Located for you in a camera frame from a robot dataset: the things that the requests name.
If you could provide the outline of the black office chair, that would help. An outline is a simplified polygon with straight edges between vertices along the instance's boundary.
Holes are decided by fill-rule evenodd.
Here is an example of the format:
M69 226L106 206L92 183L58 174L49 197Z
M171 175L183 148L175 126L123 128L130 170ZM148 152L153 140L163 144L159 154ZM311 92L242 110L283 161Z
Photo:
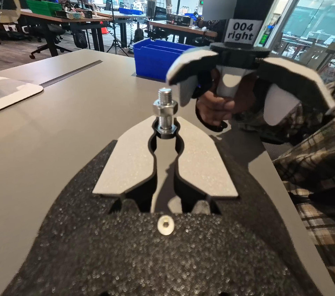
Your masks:
M51 57L58 56L58 51L61 53L71 53L72 50L59 46L62 40L62 35L65 34L65 30L60 25L55 24L42 24L31 26L30 34L34 35L39 42L42 38L46 40L46 44L38 46L36 50L32 51L29 55L31 59L36 59L35 54L40 54L42 51L49 50Z

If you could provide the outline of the silver hex bolt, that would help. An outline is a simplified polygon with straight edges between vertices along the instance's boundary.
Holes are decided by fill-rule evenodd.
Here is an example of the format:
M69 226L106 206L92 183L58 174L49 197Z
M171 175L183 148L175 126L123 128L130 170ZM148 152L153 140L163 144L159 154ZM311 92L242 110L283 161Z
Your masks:
M161 102L162 105L167 105L172 102L173 95L171 88L161 88L158 91L158 100ZM172 117L157 117L158 118L158 125L156 126L157 136L160 139L172 139L177 131L176 125L173 123L173 116Z

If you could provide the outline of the white flat tray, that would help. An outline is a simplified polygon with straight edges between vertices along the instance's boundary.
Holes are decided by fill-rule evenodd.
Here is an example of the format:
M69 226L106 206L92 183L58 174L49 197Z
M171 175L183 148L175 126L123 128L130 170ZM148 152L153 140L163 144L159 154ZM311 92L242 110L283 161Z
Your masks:
M40 85L0 77L0 110L33 97L43 90Z

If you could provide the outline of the silver hex nut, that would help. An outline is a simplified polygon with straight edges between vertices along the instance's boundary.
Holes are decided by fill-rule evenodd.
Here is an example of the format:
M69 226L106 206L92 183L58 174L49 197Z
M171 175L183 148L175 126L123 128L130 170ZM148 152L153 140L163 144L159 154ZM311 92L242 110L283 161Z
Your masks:
M172 102L167 105L162 105L158 99L153 103L153 113L156 117L172 117L177 111L178 102L175 100L172 100Z

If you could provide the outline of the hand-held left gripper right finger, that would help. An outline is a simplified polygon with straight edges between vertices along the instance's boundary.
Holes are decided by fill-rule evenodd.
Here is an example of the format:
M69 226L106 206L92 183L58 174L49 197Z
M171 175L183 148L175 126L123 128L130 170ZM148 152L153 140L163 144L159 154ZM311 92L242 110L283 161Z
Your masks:
M176 120L177 138L181 139L177 174L181 180L211 198L237 198L237 190L214 140L182 117Z

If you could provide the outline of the wooden desk with black legs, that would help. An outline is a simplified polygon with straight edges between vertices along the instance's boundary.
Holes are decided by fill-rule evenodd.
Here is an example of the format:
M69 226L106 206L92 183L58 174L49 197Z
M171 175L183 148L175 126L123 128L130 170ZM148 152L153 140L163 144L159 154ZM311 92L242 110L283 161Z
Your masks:
M91 30L93 45L95 51L104 52L102 27L107 27L107 23L112 21L110 17L94 16L93 18L85 18L71 20L68 18L51 17L41 14L35 14L28 11L21 11L20 17L27 18L28 25L55 24L69 27L73 30Z
M192 45L197 38L200 39L215 39L217 33L215 31L193 28L190 26L179 26L167 23L164 21L148 21L146 33L148 38L152 40L165 39L168 40L170 36L178 36L178 43Z
M111 11L97 12L98 16L112 17ZM114 12L116 37L122 48L127 48L133 42L135 30L146 28L147 21L143 15L122 15L119 11Z

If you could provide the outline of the large blue storage bin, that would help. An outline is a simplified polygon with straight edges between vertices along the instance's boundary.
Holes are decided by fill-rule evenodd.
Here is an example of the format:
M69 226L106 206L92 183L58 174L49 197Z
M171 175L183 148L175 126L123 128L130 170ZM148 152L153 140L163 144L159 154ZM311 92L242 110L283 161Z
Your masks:
M165 40L144 39L134 43L136 76L165 81L174 61L194 46Z

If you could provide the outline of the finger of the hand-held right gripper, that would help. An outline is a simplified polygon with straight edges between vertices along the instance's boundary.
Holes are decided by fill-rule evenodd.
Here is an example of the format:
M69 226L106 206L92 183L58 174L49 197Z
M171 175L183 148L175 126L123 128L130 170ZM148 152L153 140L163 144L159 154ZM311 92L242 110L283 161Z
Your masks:
M181 107L211 89L211 71L218 63L219 54L209 48L186 50L174 61L166 74L166 83L178 86Z
M268 57L259 64L257 76L270 83L263 111L270 126L279 124L299 104L325 115L334 112L333 96L311 68L282 57Z

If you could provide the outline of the black tripod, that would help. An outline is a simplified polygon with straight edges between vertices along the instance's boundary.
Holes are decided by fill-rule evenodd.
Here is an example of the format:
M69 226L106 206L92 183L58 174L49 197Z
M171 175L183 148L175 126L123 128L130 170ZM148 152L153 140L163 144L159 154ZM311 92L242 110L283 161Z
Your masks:
M112 22L113 22L113 31L114 31L114 41L112 43L111 47L115 47L115 54L117 54L118 50L117 47L127 56L128 54L124 51L124 49L121 47L117 37L116 37L116 26L115 26L115 17L114 17L114 6L113 6L113 0L111 0L111 14L112 14Z

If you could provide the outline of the person's right hand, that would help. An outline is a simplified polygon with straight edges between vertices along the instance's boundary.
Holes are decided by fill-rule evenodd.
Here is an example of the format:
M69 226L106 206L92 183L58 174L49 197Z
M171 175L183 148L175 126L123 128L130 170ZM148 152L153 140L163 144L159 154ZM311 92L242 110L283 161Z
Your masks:
M220 97L216 94L220 81L220 72L217 69L211 71L212 87L200 96L196 102L196 109L205 124L220 126L223 121L232 118L232 115L249 110L256 98L253 93L256 75L251 73L242 78L237 92L233 98Z

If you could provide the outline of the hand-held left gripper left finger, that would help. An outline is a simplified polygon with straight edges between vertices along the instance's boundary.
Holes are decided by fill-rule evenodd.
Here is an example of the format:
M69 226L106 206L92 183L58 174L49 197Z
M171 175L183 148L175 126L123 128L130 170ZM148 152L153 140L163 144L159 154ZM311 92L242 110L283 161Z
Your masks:
M155 116L136 124L118 139L92 193L126 194L148 180L155 170Z

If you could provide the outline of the person's right forearm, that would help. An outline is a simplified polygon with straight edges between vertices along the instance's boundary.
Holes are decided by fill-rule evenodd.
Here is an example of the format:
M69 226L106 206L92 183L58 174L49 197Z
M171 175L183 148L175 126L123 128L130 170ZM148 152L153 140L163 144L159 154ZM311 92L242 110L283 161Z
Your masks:
M274 126L263 118L264 107L253 105L249 110L232 115L239 129L258 133L262 142L281 145L290 143L295 146L334 119L309 106L298 104Z

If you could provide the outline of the black cardboard box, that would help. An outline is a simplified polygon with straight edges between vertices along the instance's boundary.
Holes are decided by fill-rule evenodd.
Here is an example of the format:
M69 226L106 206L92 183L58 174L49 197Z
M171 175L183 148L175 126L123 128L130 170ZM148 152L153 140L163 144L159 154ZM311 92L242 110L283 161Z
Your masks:
M176 14L167 13L166 22L168 24L177 25L177 26L192 27L194 19L192 17L185 16L185 15L176 15Z

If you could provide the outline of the person's plaid shirt torso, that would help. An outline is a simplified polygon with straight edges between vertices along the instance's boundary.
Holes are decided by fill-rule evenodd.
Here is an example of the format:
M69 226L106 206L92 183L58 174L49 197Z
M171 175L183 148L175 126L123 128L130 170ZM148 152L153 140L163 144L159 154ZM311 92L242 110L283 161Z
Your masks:
M323 263L335 278L335 122L273 162Z

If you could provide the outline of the green storage bins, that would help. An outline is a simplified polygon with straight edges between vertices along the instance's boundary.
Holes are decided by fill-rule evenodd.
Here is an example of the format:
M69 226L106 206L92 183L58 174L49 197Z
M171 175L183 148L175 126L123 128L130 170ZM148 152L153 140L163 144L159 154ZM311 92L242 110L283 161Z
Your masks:
M62 11L62 5L51 1L26 0L28 8L35 14L56 16L57 11Z

